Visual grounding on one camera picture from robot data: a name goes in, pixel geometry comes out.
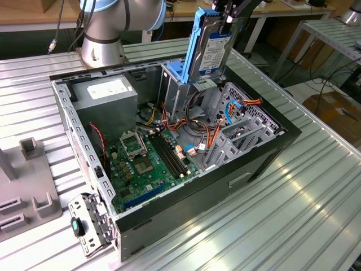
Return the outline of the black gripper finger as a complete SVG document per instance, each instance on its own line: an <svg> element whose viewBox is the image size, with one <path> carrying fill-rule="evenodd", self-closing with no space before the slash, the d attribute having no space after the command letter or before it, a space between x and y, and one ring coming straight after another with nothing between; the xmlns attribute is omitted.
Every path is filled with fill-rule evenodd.
<svg viewBox="0 0 361 271"><path fill-rule="evenodd" d="M220 12L222 20L218 29L219 33L223 33L223 28L227 23L227 18L233 7L233 0L213 0L212 9L216 12Z"/></svg>
<svg viewBox="0 0 361 271"><path fill-rule="evenodd" d="M262 0L231 1L230 11L227 13L227 23L233 23L238 18L246 18L262 2Z"/></svg>

